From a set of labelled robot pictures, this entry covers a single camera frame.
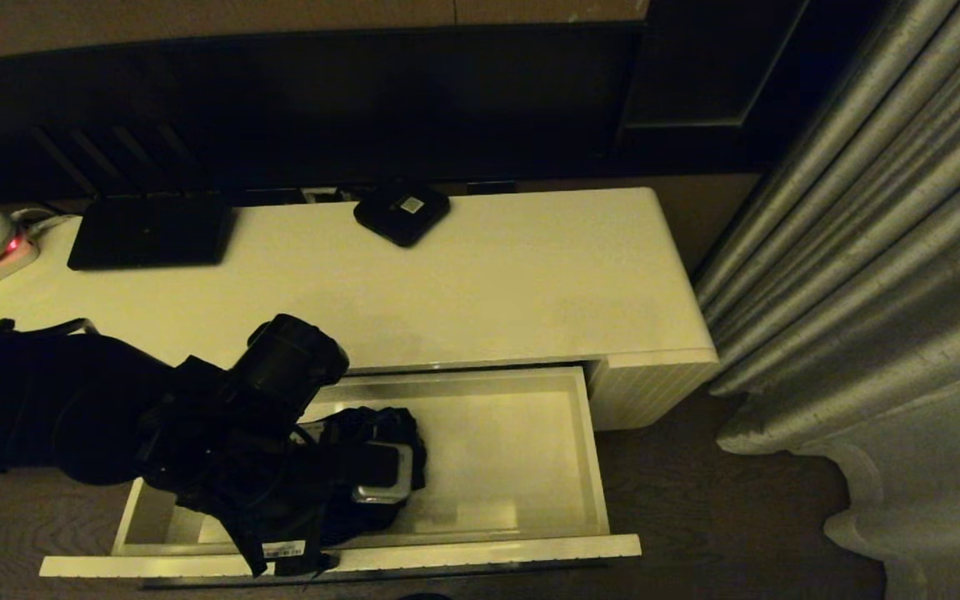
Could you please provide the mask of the black umbrella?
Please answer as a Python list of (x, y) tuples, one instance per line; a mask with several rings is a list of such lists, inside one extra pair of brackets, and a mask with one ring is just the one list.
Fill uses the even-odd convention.
[[(322, 522), (324, 547), (351, 542), (363, 534), (390, 528), (413, 493), (427, 486), (428, 452), (414, 415), (406, 407), (347, 407), (323, 419), (294, 427), (298, 444), (330, 453), (336, 467), (330, 502)], [(405, 444), (412, 448), (412, 492), (393, 505), (352, 502), (349, 463), (366, 442)]]

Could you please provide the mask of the dark metal handle rail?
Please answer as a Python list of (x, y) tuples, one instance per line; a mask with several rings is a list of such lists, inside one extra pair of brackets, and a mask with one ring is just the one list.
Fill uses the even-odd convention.
[(442, 566), (411, 569), (383, 569), (374, 571), (322, 571), (307, 576), (232, 576), (232, 577), (176, 577), (142, 578), (137, 588), (142, 590), (190, 590), (217, 588), (282, 588), (283, 586), (331, 585), (339, 583), (370, 583), (419, 580), (419, 578), (465, 578), (475, 576), (503, 576), (517, 573), (545, 573), (573, 569), (608, 568), (612, 558), (573, 559), (572, 561), (540, 561), (488, 563), (487, 565)]

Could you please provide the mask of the cream fluted drawer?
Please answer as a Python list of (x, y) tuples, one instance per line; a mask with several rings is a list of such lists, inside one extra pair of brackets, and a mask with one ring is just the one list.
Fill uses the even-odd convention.
[[(344, 378), (302, 421), (347, 408), (407, 408), (426, 443), (427, 486), (385, 532), (331, 550), (328, 571), (636, 558), (610, 532), (579, 367)], [(106, 556), (46, 556), (43, 578), (252, 574), (216, 520), (137, 481)]]

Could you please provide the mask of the white low cabinet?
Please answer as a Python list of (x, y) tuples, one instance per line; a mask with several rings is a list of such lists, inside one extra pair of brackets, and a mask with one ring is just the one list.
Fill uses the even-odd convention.
[(78, 227), (50, 228), (0, 282), (0, 319), (87, 318), (161, 361), (221, 368), (279, 313), (335, 338), (358, 375), (583, 363), (597, 430), (653, 424), (719, 368), (648, 187), (455, 197), (411, 249), (349, 202), (244, 208), (223, 261), (199, 268), (70, 270)]

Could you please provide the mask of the black flat set-top box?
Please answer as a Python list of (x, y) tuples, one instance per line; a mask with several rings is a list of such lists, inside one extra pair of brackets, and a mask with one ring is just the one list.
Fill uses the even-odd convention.
[(73, 271), (217, 265), (235, 209), (210, 197), (102, 200), (87, 206), (66, 265)]

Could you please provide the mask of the small black square box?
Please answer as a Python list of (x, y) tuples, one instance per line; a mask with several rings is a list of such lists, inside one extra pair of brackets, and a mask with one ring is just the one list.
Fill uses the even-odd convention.
[(381, 238), (414, 247), (451, 212), (451, 201), (431, 187), (394, 182), (359, 194), (354, 219)]

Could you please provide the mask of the white power strip red light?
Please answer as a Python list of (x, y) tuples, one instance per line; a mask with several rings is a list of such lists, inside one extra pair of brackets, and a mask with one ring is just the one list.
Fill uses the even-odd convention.
[(39, 255), (38, 244), (26, 235), (18, 234), (12, 238), (0, 255), (0, 282), (37, 261)]

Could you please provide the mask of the black television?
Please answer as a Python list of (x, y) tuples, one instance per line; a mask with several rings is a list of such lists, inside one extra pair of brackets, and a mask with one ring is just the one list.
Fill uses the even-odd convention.
[(0, 203), (561, 175), (611, 152), (641, 34), (435, 27), (0, 58)]

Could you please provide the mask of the grey textured curtain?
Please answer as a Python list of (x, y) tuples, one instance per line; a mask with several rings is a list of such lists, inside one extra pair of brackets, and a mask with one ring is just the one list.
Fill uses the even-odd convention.
[(799, 451), (960, 385), (960, 0), (892, 0), (696, 285), (747, 401), (725, 452)]

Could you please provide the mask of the white sheer curtain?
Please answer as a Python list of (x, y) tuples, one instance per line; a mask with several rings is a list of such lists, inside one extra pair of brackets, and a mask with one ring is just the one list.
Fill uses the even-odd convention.
[(824, 534), (882, 563), (885, 600), (960, 600), (960, 381), (811, 451), (848, 483)]

